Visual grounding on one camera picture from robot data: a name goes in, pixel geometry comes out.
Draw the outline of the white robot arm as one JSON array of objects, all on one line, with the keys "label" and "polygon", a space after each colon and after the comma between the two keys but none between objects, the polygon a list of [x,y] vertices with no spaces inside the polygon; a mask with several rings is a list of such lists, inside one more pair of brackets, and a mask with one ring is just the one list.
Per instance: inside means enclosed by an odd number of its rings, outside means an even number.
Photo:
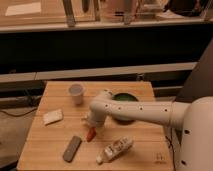
[{"label": "white robot arm", "polygon": [[89,104],[87,120],[102,127],[107,116],[170,126],[182,131],[178,171],[213,171],[213,97],[191,103],[168,101],[115,101],[109,89]]}]

